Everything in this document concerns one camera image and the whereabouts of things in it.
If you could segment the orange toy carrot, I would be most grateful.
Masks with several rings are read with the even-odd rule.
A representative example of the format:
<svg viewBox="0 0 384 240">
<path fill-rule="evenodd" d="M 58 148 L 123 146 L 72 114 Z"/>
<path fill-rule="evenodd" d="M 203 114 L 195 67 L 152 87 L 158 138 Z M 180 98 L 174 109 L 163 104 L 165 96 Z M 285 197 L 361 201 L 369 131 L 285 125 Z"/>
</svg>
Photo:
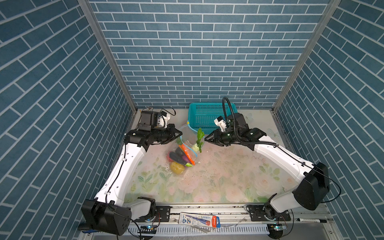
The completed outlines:
<svg viewBox="0 0 384 240">
<path fill-rule="evenodd" d="M 183 151 L 189 163 L 194 166 L 196 163 L 191 155 L 192 151 L 185 144 L 179 145 L 179 148 Z"/>
</svg>

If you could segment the white toy radish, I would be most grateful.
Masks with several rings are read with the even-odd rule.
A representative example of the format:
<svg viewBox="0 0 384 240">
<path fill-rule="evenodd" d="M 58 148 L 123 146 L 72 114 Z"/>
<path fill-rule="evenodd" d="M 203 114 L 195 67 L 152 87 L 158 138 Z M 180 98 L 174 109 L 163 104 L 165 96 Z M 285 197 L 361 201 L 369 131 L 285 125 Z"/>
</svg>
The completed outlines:
<svg viewBox="0 0 384 240">
<path fill-rule="evenodd" d="M 200 148 L 199 148 L 198 144 L 194 144 L 194 145 L 192 146 L 192 149 L 193 149 L 193 151 L 196 152 L 196 153 L 200 152 Z"/>
</svg>

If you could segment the black toy eggplant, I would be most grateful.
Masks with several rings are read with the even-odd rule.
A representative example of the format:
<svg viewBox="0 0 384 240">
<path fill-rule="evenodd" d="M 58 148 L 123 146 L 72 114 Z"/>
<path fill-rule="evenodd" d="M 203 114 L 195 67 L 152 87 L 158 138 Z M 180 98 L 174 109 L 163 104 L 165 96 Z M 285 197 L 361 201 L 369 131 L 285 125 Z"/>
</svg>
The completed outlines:
<svg viewBox="0 0 384 240">
<path fill-rule="evenodd" d="M 191 163 L 189 163 L 188 161 L 185 161 L 180 155 L 178 155 L 175 152 L 168 153 L 168 160 L 169 162 L 176 162 L 182 166 L 187 166 L 187 167 L 193 166 Z"/>
</svg>

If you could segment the clear zip top bag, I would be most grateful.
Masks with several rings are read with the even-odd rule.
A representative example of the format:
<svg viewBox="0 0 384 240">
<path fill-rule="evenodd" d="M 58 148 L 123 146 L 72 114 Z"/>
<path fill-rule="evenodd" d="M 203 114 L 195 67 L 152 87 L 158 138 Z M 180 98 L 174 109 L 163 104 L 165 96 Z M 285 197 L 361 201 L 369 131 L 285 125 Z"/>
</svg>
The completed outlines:
<svg viewBox="0 0 384 240">
<path fill-rule="evenodd" d="M 205 143 L 202 129 L 192 129 L 189 122 L 180 131 L 183 134 L 171 143 L 166 153 L 170 170 L 175 175 L 184 174 L 198 163 Z"/>
</svg>

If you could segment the yellow toy potato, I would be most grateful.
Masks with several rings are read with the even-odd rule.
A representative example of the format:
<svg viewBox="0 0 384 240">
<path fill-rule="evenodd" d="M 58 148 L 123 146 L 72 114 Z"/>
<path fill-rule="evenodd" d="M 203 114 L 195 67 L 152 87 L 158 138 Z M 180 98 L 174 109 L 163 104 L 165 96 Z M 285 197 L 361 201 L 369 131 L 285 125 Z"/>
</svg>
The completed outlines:
<svg viewBox="0 0 384 240">
<path fill-rule="evenodd" d="M 181 175 L 185 171 L 185 166 L 177 162 L 172 162 L 170 163 L 170 169 L 174 174 Z"/>
</svg>

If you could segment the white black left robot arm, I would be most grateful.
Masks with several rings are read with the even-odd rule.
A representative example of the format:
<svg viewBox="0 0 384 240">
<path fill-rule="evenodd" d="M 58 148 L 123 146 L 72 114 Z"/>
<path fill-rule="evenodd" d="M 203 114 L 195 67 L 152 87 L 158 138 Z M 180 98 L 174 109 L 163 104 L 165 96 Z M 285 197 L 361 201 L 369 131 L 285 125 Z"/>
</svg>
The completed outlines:
<svg viewBox="0 0 384 240">
<path fill-rule="evenodd" d="M 149 146 L 166 145 L 182 134 L 174 124 L 166 128 L 130 130 L 125 135 L 122 152 L 107 181 L 93 199 L 85 200 L 82 204 L 85 222 L 79 224 L 78 230 L 122 236 L 130 223 L 135 223 L 137 219 L 150 221 L 156 218 L 155 199 L 139 197 L 126 204 L 126 187 Z"/>
</svg>

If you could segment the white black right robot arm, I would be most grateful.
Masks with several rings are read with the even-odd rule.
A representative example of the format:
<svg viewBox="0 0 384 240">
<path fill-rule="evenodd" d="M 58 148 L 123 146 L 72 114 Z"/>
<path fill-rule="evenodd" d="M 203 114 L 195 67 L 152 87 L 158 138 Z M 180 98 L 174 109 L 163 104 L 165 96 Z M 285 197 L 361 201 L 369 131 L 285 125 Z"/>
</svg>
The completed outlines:
<svg viewBox="0 0 384 240">
<path fill-rule="evenodd" d="M 328 167 L 314 164 L 281 147 L 258 128 L 214 130 L 205 142 L 220 147 L 242 145 L 277 164 L 296 181 L 296 186 L 282 194 L 272 195 L 262 208 L 265 219 L 275 221 L 287 210 L 303 207 L 314 211 L 330 191 Z"/>
</svg>

